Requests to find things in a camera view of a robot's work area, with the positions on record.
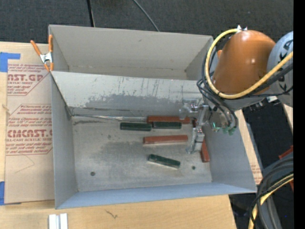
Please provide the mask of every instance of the scratch mark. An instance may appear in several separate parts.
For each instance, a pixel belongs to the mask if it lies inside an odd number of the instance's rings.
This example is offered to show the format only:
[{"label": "scratch mark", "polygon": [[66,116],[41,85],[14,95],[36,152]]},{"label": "scratch mark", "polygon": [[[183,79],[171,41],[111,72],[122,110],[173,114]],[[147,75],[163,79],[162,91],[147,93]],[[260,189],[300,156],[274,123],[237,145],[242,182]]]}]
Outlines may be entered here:
[{"label": "scratch mark", "polygon": [[158,88],[159,88],[159,84],[157,84],[157,89],[156,89],[156,95],[155,95],[155,97],[157,96]]},{"label": "scratch mark", "polygon": [[144,79],[142,80],[141,93],[143,92]]},{"label": "scratch mark", "polygon": [[114,216],[110,211],[108,211],[108,210],[105,210],[105,211],[106,211],[107,214],[111,215],[112,218],[117,219],[118,215]]},{"label": "scratch mark", "polygon": [[21,171],[23,171],[23,170],[25,170],[25,169],[27,169],[27,168],[30,168],[30,167],[32,167],[32,166],[35,165],[35,163],[34,163],[33,160],[31,160],[29,157],[27,157],[27,158],[32,162],[32,164],[31,164],[30,166],[28,166],[28,167],[25,167],[25,168],[23,168],[23,169],[21,169],[21,170],[16,171],[15,174],[18,173],[18,172],[21,172]]}]

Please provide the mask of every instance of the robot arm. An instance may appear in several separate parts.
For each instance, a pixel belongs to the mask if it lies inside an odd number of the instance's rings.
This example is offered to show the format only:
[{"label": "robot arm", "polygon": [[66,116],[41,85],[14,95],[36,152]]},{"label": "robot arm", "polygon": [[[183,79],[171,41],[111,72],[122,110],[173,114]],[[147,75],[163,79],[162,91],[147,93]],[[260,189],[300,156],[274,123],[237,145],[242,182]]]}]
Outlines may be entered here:
[{"label": "robot arm", "polygon": [[[232,33],[216,56],[219,40]],[[241,27],[223,32],[207,53],[197,86],[210,106],[214,131],[232,134],[237,126],[234,112],[268,96],[293,107],[293,31],[277,43]]]}]

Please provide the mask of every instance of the cardboard box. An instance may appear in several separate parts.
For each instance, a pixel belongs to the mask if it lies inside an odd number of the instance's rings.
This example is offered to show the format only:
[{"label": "cardboard box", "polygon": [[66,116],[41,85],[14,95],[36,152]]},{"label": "cardboard box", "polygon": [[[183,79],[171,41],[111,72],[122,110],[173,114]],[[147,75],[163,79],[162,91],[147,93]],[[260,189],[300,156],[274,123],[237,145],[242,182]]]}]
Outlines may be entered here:
[{"label": "cardboard box", "polygon": [[[209,163],[189,143],[143,145],[145,136],[192,135],[192,126],[120,130],[122,121],[178,116],[199,104],[196,86],[211,36],[50,25],[55,207],[191,198],[256,191],[239,130],[204,128]],[[156,154],[179,169],[147,161]]]}]

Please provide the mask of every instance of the cable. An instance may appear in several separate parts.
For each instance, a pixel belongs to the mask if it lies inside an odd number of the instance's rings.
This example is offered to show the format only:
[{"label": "cable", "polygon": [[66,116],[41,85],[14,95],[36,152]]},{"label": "cable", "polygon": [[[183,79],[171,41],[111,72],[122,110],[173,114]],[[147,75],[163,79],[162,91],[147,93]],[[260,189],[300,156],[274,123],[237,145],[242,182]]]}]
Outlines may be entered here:
[{"label": "cable", "polygon": [[144,8],[142,8],[142,6],[136,1],[136,0],[133,0],[134,3],[142,10],[142,12],[146,15],[146,17],[150,20],[150,22],[152,23],[152,25],[154,26],[154,28],[157,30],[157,31],[160,31],[158,29],[158,27],[156,26],[156,24],[153,22],[153,20],[151,19],[151,17],[148,15],[148,13],[144,10]]},{"label": "cable", "polygon": [[[230,33],[237,33],[240,32],[241,29],[230,29],[227,30],[223,33],[221,33],[216,39],[215,41],[212,43],[210,49],[208,50],[207,56],[206,56],[206,60],[205,60],[205,74],[208,75],[209,74],[209,61],[210,61],[210,56],[212,53],[212,50],[214,49],[215,45],[218,43],[218,41],[224,37],[225,35],[228,35]],[[285,63],[287,63],[291,58],[293,57],[293,51],[291,53],[289,53],[284,59],[282,59],[282,61],[280,61],[280,63],[275,66],[270,72],[268,72],[264,77],[262,77],[258,82],[256,82],[254,85],[252,85],[251,87],[249,87],[248,89],[237,93],[237,94],[224,94],[222,92],[220,92],[212,83],[211,79],[207,78],[207,83],[209,85],[209,87],[211,88],[211,90],[217,94],[219,97],[225,98],[225,99],[236,99],[236,98],[240,98],[243,97],[249,93],[251,93],[252,91],[254,91],[256,88],[258,88],[259,86],[261,86],[263,83],[265,83],[265,81],[267,81],[275,72],[277,72],[280,68],[283,67],[283,65]]]},{"label": "cable", "polygon": [[[280,178],[277,179],[273,183],[273,185],[271,185],[274,176],[277,177],[280,176]],[[279,188],[281,188],[288,182],[292,181],[293,178],[294,178],[293,157],[286,157],[278,161],[272,167],[271,171],[264,176],[258,187],[258,193],[257,193],[258,196],[251,205],[251,208],[253,209],[251,211],[251,217],[248,225],[249,229],[254,228],[254,222],[258,214],[264,228],[266,229],[268,228],[268,225],[266,223],[266,216],[269,217],[269,220],[271,221],[273,228],[274,229],[277,228],[277,223],[274,215],[275,208],[273,207],[273,205],[271,205],[270,201],[267,199]],[[262,208],[265,206],[267,206],[268,214],[266,214],[266,212],[262,210]]]},{"label": "cable", "polygon": [[[216,54],[216,50],[214,50],[213,52],[213,55],[212,55],[212,59],[214,58]],[[238,126],[238,118],[235,114],[235,112],[229,108],[229,106],[220,98],[217,98],[217,96],[209,90],[209,87],[205,81],[206,79],[206,75],[205,75],[205,71],[204,71],[204,61],[203,61],[203,64],[202,64],[202,71],[201,71],[201,74],[202,74],[202,78],[197,82],[197,87],[199,88],[199,91],[201,92],[201,94],[207,98],[208,100],[210,100],[225,116],[225,118],[227,119],[228,121],[228,124],[229,126],[231,125],[231,118],[229,117],[227,111],[225,111],[223,107],[225,107],[226,109],[228,109],[228,111],[231,113],[231,115],[233,116],[234,118],[234,126],[231,127],[229,130],[235,130]]]},{"label": "cable", "polygon": [[91,27],[95,27],[90,0],[86,0],[86,1],[87,1],[87,7],[88,7],[88,11],[89,11],[90,25],[91,25]]}]

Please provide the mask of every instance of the wooden block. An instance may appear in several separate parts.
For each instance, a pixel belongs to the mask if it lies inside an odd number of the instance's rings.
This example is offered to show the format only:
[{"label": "wooden block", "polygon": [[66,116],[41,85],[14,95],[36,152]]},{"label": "wooden block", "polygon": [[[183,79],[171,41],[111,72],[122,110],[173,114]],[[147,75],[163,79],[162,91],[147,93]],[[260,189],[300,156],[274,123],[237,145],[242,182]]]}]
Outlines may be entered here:
[{"label": "wooden block", "polygon": [[182,124],[189,124],[191,122],[189,117],[186,117],[185,119],[181,120],[177,116],[149,116],[147,117],[147,123],[152,122],[180,122]]},{"label": "wooden block", "polygon": [[184,143],[187,142],[187,135],[164,135],[164,136],[146,136],[143,138],[144,144],[166,144],[166,143]]},{"label": "wooden block", "polygon": [[202,162],[206,163],[206,162],[210,161],[210,156],[209,156],[208,148],[205,143],[205,139],[203,140],[202,145],[201,145],[200,156],[201,156]]}]

